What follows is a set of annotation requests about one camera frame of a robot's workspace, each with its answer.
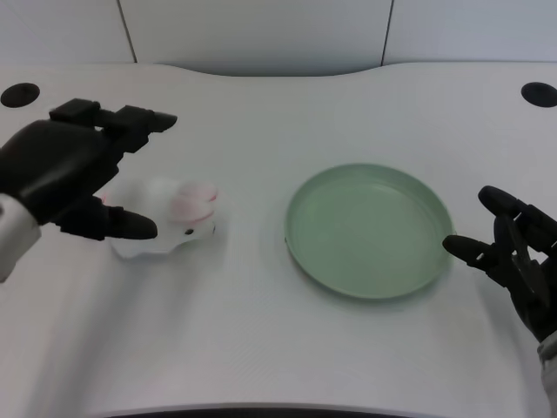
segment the white table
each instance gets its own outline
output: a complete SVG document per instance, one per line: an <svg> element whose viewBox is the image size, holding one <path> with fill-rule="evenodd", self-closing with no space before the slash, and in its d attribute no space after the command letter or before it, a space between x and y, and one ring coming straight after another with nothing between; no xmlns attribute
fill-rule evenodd
<svg viewBox="0 0 557 418"><path fill-rule="evenodd" d="M545 416L536 342L506 291L455 262L408 300L330 293L293 265L289 198L332 165L402 169L459 233L491 239L496 185L557 216L557 108L527 103L554 64L403 64L331 78L224 78L158 65L0 67L2 141L71 98L178 115L125 176L212 179L212 239L123 262L54 227L0 287L0 416L302 405L446 418Z"/></svg>

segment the white wall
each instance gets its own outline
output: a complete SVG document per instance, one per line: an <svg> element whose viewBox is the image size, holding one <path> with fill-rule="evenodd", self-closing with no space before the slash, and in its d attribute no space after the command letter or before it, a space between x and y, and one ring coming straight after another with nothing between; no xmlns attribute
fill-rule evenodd
<svg viewBox="0 0 557 418"><path fill-rule="evenodd" d="M0 64L133 62L116 0L0 0Z"/></svg>
<svg viewBox="0 0 557 418"><path fill-rule="evenodd" d="M557 61L557 0L395 0L385 64Z"/></svg>
<svg viewBox="0 0 557 418"><path fill-rule="evenodd" d="M122 0L141 63L230 75L379 66L391 0ZM394 0L384 64L557 62L557 0ZM133 62L117 0L0 0L0 64Z"/></svg>
<svg viewBox="0 0 557 418"><path fill-rule="evenodd" d="M227 75L379 66L391 0L123 0L140 63Z"/></svg>

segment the white plush toy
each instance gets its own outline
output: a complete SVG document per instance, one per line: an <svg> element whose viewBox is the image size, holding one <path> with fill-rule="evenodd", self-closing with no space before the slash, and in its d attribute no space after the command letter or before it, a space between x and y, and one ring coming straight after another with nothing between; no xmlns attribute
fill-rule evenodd
<svg viewBox="0 0 557 418"><path fill-rule="evenodd" d="M141 253L165 254L177 246L213 234L217 187L199 181L126 180L105 197L108 206L122 206L157 224L155 239L111 239L114 250L129 259Z"/></svg>

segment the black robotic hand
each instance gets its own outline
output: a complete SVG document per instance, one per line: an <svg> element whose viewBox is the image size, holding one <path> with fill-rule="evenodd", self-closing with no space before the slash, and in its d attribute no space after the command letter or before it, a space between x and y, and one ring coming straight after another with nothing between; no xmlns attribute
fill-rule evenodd
<svg viewBox="0 0 557 418"><path fill-rule="evenodd" d="M0 193L18 200L39 225L90 239L151 239L154 222L93 196L118 173L125 152L136 152L153 132L177 118L125 106L112 112L73 99L16 133L0 150Z"/></svg>
<svg viewBox="0 0 557 418"><path fill-rule="evenodd" d="M542 341L557 330L557 222L495 187L484 187L478 197L495 215L495 242L450 235L443 247L506 287L520 318ZM531 260L528 247L546 260Z"/></svg>

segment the green plate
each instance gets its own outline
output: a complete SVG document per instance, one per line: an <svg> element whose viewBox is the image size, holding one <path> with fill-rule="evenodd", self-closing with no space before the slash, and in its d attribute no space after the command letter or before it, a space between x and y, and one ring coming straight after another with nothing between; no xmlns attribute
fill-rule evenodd
<svg viewBox="0 0 557 418"><path fill-rule="evenodd" d="M309 179L286 214L286 243L316 281L337 292L388 299L436 280L453 233L440 199L408 174L342 165Z"/></svg>

